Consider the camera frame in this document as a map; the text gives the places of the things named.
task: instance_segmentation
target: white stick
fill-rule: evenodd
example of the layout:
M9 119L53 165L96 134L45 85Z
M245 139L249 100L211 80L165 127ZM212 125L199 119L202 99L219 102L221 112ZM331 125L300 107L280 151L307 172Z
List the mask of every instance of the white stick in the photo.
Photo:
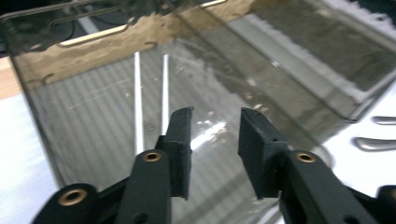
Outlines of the white stick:
M166 135L169 124L169 55L163 55L163 125L162 135Z
M140 54L134 54L134 148L136 155L144 150Z

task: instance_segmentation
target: white rod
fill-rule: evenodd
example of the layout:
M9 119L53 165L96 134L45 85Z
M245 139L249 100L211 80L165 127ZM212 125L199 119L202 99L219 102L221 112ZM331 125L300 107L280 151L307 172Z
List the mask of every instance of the white rod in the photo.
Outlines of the white rod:
M136 155L144 150L140 54L134 54L134 148Z
M169 55L163 55L163 124L162 135L166 135L169 124Z

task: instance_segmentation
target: wooden surface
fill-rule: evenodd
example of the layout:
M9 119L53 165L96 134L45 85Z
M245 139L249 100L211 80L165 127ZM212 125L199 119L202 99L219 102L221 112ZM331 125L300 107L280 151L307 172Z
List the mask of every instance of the wooden surface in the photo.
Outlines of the wooden surface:
M21 92L21 85L8 57L0 58L0 100Z

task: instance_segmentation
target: brass ring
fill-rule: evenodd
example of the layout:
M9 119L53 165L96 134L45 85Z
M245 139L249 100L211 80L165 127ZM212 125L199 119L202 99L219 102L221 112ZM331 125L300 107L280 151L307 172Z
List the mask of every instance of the brass ring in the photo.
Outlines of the brass ring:
M306 153L297 154L297 159L299 161L303 161L303 162L314 162L316 160L315 157L313 157L309 154L306 154Z
M162 155L160 153L158 153L158 152L150 152L150 153L145 155L143 160L145 160L145 161L158 161L161 157L162 157Z
M59 198L58 204L62 206L70 206L76 203L80 203L82 200L85 199L85 197L87 197L87 194L87 190L85 189L71 189L64 193L61 198Z

